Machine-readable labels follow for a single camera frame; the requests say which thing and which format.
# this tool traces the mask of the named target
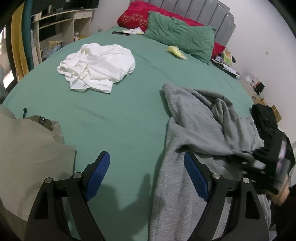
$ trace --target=green pillow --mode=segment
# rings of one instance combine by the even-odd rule
[[[209,64],[215,36],[212,27],[189,26],[184,21],[149,12],[144,37],[168,46],[177,46],[200,61]]]

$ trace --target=yellow tissue pack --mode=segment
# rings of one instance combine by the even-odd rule
[[[177,56],[180,59],[186,60],[186,56],[179,50],[179,48],[177,46],[169,46],[168,47],[168,52],[174,54],[175,56]]]

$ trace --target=yellow curtain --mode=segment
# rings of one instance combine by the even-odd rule
[[[29,73],[24,44],[22,42],[22,14],[24,5],[25,3],[23,3],[14,12],[11,21],[11,47],[17,74],[17,81],[20,81],[26,74]]]

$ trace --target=white shelf unit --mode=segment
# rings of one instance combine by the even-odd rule
[[[58,41],[62,44],[62,47],[64,47],[74,41],[74,31],[79,32],[79,37],[88,37],[94,10],[95,9],[70,10],[53,13],[44,17],[42,17],[41,14],[35,15],[34,21],[32,22],[32,30],[39,63],[42,63],[41,52],[48,47],[49,41]],[[43,26],[39,25],[41,20],[54,16],[57,17],[56,21],[49,22]],[[40,42],[39,30],[52,25],[55,25],[57,34]]]

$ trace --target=blue gripper pad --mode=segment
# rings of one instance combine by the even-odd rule
[[[85,193],[86,201],[88,202],[92,197],[96,195],[98,189],[103,181],[103,178],[110,165],[110,155],[108,152],[105,153],[100,163],[96,167],[95,171],[91,175],[87,182],[87,188]]]
[[[185,153],[184,155],[184,166],[188,172],[188,175],[190,176],[198,196],[207,202],[210,198],[207,192],[207,183],[188,153]]]

